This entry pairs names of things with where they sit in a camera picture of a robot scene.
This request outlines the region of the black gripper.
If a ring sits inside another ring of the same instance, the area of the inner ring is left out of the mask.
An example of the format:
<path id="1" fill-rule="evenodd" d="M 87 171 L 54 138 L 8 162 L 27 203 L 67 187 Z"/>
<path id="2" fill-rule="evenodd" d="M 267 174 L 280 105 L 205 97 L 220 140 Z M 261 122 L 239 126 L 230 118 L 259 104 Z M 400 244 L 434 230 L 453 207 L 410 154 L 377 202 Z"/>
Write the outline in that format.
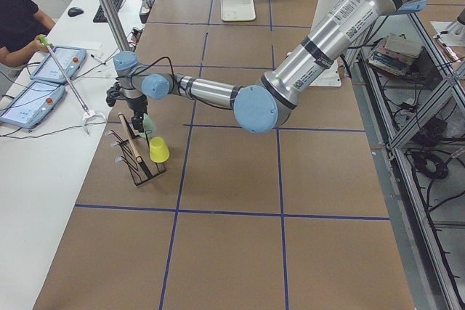
<path id="1" fill-rule="evenodd" d="M 127 105 L 134 112 L 132 116 L 132 125 L 134 130 L 142 132 L 142 118 L 144 114 L 147 114 L 147 97 L 140 96 L 134 99 L 128 99 Z"/>

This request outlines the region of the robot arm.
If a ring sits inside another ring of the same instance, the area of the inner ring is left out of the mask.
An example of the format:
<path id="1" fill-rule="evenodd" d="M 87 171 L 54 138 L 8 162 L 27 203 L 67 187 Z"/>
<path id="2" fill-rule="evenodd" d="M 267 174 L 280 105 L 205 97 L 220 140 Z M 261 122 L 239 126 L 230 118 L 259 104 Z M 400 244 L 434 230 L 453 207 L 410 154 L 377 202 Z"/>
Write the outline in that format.
<path id="1" fill-rule="evenodd" d="M 250 86 L 233 86 L 182 74 L 150 73 L 134 52 L 118 53 L 113 63 L 118 79 L 106 102 L 127 103 L 134 127 L 142 131 L 148 99 L 169 94 L 232 110 L 245 130 L 263 134 L 284 124 L 303 92 L 381 16 L 417 12 L 426 0 L 338 0 L 325 17 L 273 71 Z"/>

